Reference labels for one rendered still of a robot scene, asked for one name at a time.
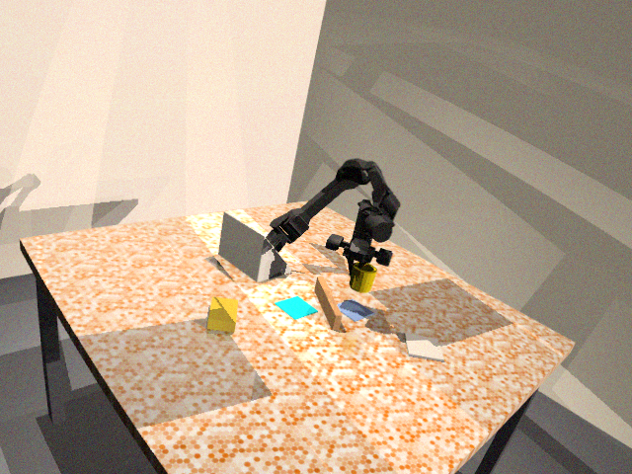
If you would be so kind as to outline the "yellow cup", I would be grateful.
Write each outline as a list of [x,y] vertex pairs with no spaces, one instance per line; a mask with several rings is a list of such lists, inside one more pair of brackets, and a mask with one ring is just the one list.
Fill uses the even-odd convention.
[[377,274],[377,268],[366,263],[360,270],[358,264],[359,262],[353,265],[350,288],[359,293],[368,293],[372,289]]

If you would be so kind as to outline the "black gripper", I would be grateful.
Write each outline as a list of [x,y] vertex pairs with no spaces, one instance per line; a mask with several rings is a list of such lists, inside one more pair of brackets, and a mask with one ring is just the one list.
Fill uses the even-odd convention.
[[[372,239],[373,238],[366,232],[366,230],[360,229],[360,228],[355,226],[353,237],[354,237],[355,234],[359,234],[358,238],[360,238],[360,239],[364,239],[365,240],[366,237],[371,238],[370,242],[372,243]],[[350,243],[344,241],[344,237],[343,236],[340,236],[340,235],[337,235],[337,234],[332,234],[327,239],[325,248],[333,250],[333,251],[338,250],[339,247],[344,248],[343,256],[345,256],[347,258],[348,265],[349,265],[349,274],[351,275],[355,260],[348,259],[348,253],[349,253],[349,250],[350,250],[349,246],[350,246]],[[379,252],[375,251],[373,257],[376,258],[377,264],[385,266],[385,267],[389,267],[390,263],[391,263],[391,260],[392,260],[392,257],[393,257],[393,252],[390,251],[390,250],[386,250],[386,249],[380,248]],[[370,264],[371,261],[372,260],[365,259],[364,263],[359,263],[358,264],[358,268],[361,270],[361,268],[366,263]]]

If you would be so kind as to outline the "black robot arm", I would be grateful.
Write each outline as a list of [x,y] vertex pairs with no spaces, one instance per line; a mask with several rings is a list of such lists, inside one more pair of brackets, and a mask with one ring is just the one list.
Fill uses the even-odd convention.
[[[374,206],[370,199],[363,199],[357,204],[359,210],[355,226],[366,230],[378,243],[388,241],[393,233],[394,217],[400,207],[400,201],[386,185],[377,165],[373,161],[367,162],[361,159],[345,161],[338,169],[336,178],[309,202],[272,220],[270,223],[272,230],[266,238],[279,253],[286,242],[292,244],[307,231],[310,227],[310,219],[343,191],[354,189],[359,185],[367,185],[369,182],[373,186]],[[371,247],[371,238],[366,237],[364,240],[358,237],[359,234],[355,234],[350,242],[348,259],[359,263],[364,263],[365,259],[372,260],[376,248]]]

